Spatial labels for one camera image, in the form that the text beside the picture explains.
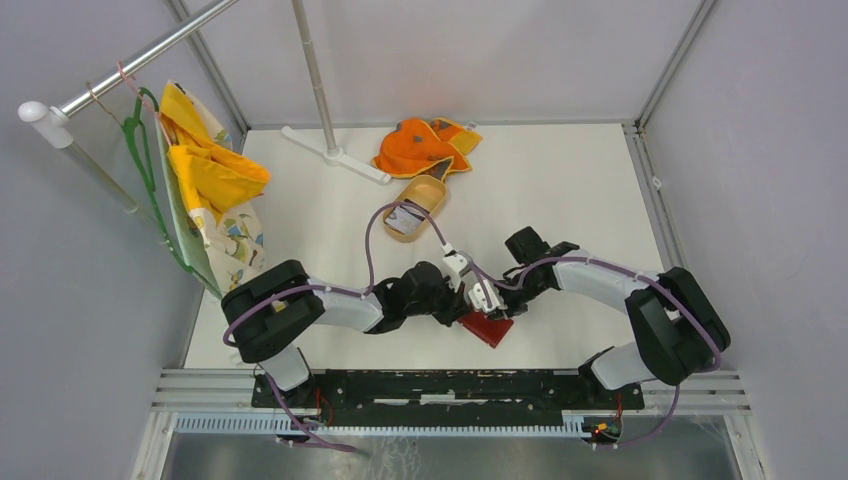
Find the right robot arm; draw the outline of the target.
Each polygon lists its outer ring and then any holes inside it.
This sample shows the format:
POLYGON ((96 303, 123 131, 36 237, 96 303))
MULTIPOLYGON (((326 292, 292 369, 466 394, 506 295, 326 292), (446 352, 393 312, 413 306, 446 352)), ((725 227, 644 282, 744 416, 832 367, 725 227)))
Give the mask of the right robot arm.
POLYGON ((585 405, 602 408, 626 385, 658 380, 678 386, 694 373, 719 368, 730 335, 688 270, 639 272, 576 244, 550 245, 531 227, 505 246, 517 265, 495 282, 490 318, 521 315, 551 290, 591 298, 627 318, 632 341, 596 353, 579 368, 577 392, 585 405))

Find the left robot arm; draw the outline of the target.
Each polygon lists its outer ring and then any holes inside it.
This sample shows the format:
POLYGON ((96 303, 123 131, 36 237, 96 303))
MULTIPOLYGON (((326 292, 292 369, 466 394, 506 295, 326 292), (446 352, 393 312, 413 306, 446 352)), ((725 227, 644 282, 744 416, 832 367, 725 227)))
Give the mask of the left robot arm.
POLYGON ((369 335, 399 329, 410 317, 430 316, 450 326, 472 312, 462 286, 453 288, 434 264, 421 261, 400 277, 365 289, 331 285, 288 260, 235 288, 221 300, 225 344, 259 366, 290 407, 314 394, 312 373, 295 340, 313 325, 369 335))

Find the red leather card holder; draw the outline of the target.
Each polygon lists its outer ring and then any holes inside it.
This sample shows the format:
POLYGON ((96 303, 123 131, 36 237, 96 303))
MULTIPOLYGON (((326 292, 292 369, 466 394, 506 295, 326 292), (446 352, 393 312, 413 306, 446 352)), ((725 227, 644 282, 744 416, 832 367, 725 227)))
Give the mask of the red leather card holder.
POLYGON ((459 319, 459 323, 491 348, 496 348, 514 325, 514 320, 490 319, 482 312, 472 312, 459 319))

